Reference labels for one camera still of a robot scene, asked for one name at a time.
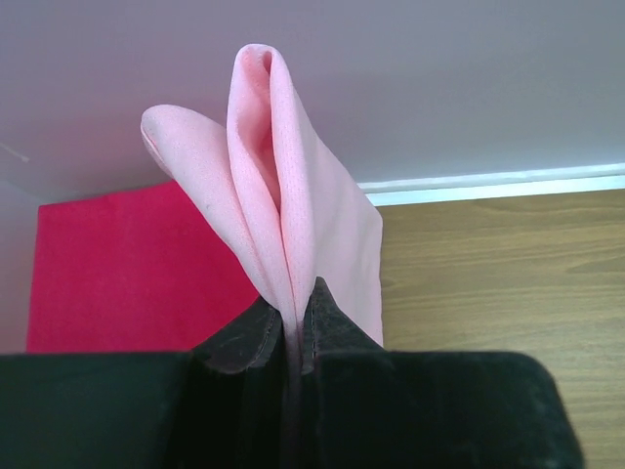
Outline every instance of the red fabric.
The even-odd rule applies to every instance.
[[[176,183],[46,205],[27,350],[187,350],[257,297]]]

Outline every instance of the gray surface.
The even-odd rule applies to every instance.
[[[40,200],[0,180],[0,354],[25,348]]]
[[[0,3],[0,173],[45,197],[161,181],[151,105],[223,122],[232,60],[277,47],[358,182],[623,162],[625,2]]]

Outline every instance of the wood grain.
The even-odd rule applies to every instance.
[[[625,467],[625,191],[382,207],[385,346],[516,350]]]

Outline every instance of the pink napkin fold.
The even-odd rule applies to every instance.
[[[382,218],[315,133],[274,48],[248,45],[236,55],[226,129],[164,105],[144,113],[142,134],[281,312],[291,365],[299,365],[317,276],[341,310],[382,343]]]

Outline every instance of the white trim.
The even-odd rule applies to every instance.
[[[625,189],[625,163],[513,173],[427,178],[360,187],[376,206],[546,193]]]

